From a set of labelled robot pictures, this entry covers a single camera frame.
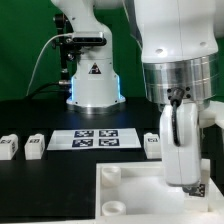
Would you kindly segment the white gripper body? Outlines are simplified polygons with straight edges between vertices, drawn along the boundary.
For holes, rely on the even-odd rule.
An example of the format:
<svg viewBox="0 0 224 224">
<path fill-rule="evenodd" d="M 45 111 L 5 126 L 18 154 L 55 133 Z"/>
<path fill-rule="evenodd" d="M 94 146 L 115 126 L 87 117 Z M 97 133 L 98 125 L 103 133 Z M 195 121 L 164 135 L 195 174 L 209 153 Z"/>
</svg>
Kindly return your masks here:
<svg viewBox="0 0 224 224">
<path fill-rule="evenodd" d="M 172 106 L 166 105 L 160 117 L 160 144 L 165 181 L 170 186 L 194 186 L 201 179 L 198 110 L 195 103 L 177 108 L 177 134 L 180 145 L 174 143 Z"/>
</svg>

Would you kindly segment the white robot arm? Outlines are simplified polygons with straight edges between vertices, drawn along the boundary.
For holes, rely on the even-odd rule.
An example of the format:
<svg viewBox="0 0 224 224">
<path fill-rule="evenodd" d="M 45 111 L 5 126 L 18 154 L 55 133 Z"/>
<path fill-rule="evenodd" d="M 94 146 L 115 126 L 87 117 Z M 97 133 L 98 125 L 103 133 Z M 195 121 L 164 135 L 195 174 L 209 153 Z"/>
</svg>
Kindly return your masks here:
<svg viewBox="0 0 224 224">
<path fill-rule="evenodd" d="M 145 90 L 160 117 L 165 180 L 192 187 L 201 180 L 199 116 L 218 84 L 218 46 L 224 36 L 222 0 L 51 0 L 69 20 L 80 48 L 70 108 L 101 113 L 124 102 L 112 65 L 112 34 L 97 9 L 123 7 L 140 45 Z"/>
</svg>

